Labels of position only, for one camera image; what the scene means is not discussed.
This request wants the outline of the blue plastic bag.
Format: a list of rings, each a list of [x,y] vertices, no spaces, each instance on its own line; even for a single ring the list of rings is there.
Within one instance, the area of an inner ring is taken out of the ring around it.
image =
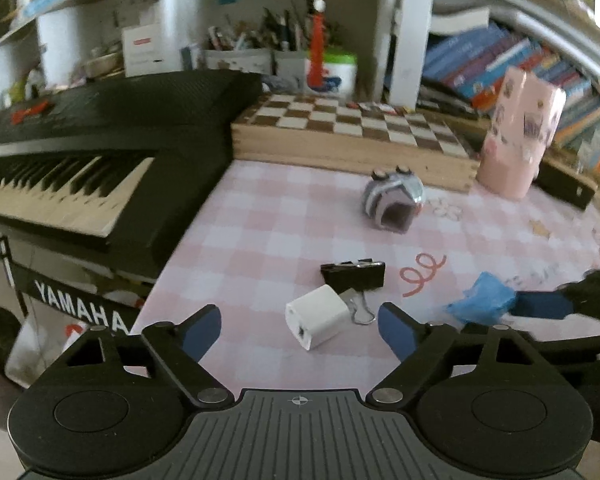
[[[497,276],[482,272],[464,296],[446,307],[450,315],[463,323],[493,326],[514,306],[517,293]]]

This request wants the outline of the black binder clip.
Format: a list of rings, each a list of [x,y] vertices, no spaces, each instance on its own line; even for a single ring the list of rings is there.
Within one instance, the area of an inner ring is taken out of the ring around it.
[[[376,314],[370,310],[365,294],[384,287],[384,262],[364,258],[324,263],[321,265],[321,274],[325,284],[331,287],[349,308],[354,324],[366,326],[376,321]]]

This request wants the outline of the white charger cube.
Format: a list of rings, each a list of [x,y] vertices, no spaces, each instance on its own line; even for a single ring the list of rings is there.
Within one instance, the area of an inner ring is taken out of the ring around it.
[[[347,304],[323,285],[286,304],[285,321],[300,346],[311,351],[332,339],[350,322]]]

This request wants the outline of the grey knitted toy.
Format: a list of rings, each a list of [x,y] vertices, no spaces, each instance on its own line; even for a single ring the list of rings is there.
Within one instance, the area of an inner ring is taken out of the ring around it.
[[[362,211],[379,229],[406,233],[426,202],[422,180],[407,166],[375,169],[364,188]]]

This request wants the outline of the black case with latches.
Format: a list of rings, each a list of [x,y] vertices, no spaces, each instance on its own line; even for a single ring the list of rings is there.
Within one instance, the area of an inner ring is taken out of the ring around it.
[[[598,189],[597,183],[591,178],[547,157],[540,162],[534,184],[556,200],[562,200],[580,210],[588,208]]]

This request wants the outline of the pink checked tablecloth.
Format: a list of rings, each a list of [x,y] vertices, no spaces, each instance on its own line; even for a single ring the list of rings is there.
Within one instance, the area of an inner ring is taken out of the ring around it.
[[[531,190],[519,202],[481,186],[430,188],[404,233],[364,214],[355,174],[234,162],[161,272],[137,328],[184,321],[207,304],[221,312],[202,365],[232,391],[370,390],[396,366],[378,332],[379,307],[419,322],[452,323],[449,305],[480,274],[537,292],[600,268],[600,212]],[[285,313],[296,299],[343,282],[353,307],[316,348]]]

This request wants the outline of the black Yamaha keyboard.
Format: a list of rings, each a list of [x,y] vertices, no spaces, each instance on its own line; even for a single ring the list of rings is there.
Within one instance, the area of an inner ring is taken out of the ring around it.
[[[0,235],[158,278],[233,159],[257,74],[87,84],[0,112]]]

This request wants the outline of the pink cylindrical cup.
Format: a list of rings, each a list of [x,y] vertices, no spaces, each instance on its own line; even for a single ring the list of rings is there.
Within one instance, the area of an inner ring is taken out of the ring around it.
[[[506,70],[480,152],[477,181],[509,200],[527,195],[566,104],[561,88],[518,67]]]

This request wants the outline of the wooden chess board box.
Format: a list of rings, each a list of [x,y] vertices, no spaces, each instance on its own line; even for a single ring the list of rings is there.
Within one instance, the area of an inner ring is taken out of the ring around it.
[[[384,104],[266,94],[236,119],[232,135],[237,159],[352,174],[401,166],[423,184],[462,193],[479,167],[442,120]]]

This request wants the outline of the red pen with white cap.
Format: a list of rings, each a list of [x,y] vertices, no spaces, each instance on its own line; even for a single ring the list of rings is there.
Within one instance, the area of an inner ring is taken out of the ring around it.
[[[324,13],[326,2],[324,0],[314,0],[313,9],[308,86],[312,90],[317,90],[323,87]]]

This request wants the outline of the green lid white jar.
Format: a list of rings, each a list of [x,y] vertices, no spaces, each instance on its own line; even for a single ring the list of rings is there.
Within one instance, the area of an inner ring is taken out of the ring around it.
[[[316,96],[332,96],[334,99],[351,101],[358,74],[358,57],[346,50],[327,49],[323,55],[323,84],[311,86],[311,53],[306,56],[304,92]]]

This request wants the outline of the white bookshelf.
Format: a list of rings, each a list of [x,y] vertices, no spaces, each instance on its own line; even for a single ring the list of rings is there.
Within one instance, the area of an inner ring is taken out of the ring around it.
[[[52,87],[70,84],[91,53],[122,37],[153,6],[157,64],[183,66],[181,52],[211,27],[258,24],[267,13],[301,21],[309,0],[56,0],[0,38],[0,99],[32,68]],[[358,57],[363,96],[413,104],[427,39],[446,21],[486,11],[494,21],[541,40],[600,81],[600,29],[567,0],[324,0],[326,21]]]

